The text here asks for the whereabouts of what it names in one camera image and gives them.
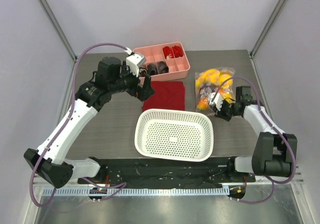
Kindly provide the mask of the yellow lemon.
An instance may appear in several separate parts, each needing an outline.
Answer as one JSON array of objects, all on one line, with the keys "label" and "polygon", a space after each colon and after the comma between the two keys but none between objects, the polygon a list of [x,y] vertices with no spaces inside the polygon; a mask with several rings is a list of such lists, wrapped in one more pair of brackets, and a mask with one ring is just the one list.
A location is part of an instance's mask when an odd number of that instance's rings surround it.
[{"label": "yellow lemon", "polygon": [[217,69],[209,69],[202,74],[203,81],[206,83],[216,83],[221,72]]}]

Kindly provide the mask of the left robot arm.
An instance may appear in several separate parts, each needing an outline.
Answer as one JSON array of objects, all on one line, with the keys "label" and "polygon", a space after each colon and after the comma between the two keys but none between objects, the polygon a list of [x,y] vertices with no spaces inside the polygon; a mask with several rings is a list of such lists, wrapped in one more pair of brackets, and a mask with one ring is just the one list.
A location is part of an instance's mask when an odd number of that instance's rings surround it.
[{"label": "left robot arm", "polygon": [[139,70],[146,62],[140,53],[121,61],[104,57],[93,72],[91,80],[82,84],[75,94],[69,111],[52,134],[36,150],[27,149],[24,158],[36,174],[59,189],[69,180],[90,178],[100,184],[107,176],[96,158],[68,160],[66,155],[87,123],[111,101],[112,95],[126,92],[144,102],[154,95],[151,77],[140,84]]}]

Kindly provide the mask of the clear zip top bag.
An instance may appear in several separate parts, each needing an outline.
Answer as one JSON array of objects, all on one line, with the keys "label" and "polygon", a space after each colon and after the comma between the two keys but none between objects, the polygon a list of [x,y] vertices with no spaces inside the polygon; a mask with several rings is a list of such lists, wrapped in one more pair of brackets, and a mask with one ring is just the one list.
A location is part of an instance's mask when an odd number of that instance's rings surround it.
[{"label": "clear zip top bag", "polygon": [[[209,105],[210,96],[213,97],[220,85],[234,74],[235,70],[231,67],[218,67],[196,72],[194,76],[196,112],[212,115],[214,112]],[[233,80],[229,80],[218,91],[218,97],[220,96],[228,104],[236,101],[232,86]]]}]

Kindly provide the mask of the yellow banana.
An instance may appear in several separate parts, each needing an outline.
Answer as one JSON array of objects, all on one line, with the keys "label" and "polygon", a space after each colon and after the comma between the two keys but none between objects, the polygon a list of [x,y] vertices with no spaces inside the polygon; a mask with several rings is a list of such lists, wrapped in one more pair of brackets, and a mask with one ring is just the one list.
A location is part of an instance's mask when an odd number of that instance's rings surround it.
[{"label": "yellow banana", "polygon": [[[229,79],[233,76],[233,73],[228,69],[217,69],[220,71],[220,76],[215,83],[218,88],[222,85],[222,87],[219,90],[219,93],[224,97],[232,97],[233,91],[232,91],[232,85],[233,80]],[[195,79],[195,90],[199,93],[200,87],[205,83],[204,79],[202,78],[202,74],[204,72],[197,74]]]}]

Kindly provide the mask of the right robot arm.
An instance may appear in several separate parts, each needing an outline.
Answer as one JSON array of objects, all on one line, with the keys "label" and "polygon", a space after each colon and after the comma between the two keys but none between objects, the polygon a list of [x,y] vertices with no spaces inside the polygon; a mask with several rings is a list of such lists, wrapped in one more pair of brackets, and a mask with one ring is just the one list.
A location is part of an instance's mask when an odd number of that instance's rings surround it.
[{"label": "right robot arm", "polygon": [[230,121],[232,117],[243,117],[257,135],[256,145],[251,156],[233,157],[226,168],[226,177],[233,182],[244,173],[258,176],[292,178],[296,172],[298,140],[287,134],[268,116],[260,101],[255,100],[249,86],[236,88],[235,101],[228,103],[219,92],[208,98],[215,116]]}]

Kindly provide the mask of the dark red apple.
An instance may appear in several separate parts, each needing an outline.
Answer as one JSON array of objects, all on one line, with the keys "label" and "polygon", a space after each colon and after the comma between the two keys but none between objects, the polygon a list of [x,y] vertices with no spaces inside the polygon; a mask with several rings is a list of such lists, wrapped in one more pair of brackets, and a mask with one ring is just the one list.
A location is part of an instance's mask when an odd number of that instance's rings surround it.
[{"label": "dark red apple", "polygon": [[212,93],[216,92],[218,86],[214,83],[204,83],[199,89],[200,99],[208,98]]}]

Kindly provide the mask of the orange fruit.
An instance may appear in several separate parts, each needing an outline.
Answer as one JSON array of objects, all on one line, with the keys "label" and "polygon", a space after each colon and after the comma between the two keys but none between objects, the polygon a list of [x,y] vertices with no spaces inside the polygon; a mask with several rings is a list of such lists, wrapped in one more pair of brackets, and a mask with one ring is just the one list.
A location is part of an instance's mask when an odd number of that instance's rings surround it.
[{"label": "orange fruit", "polygon": [[196,106],[196,108],[198,109],[198,110],[207,110],[207,109],[209,109],[209,103],[208,103],[208,100],[207,99],[201,99],[200,101],[199,101],[199,103],[197,104],[197,106]]}]

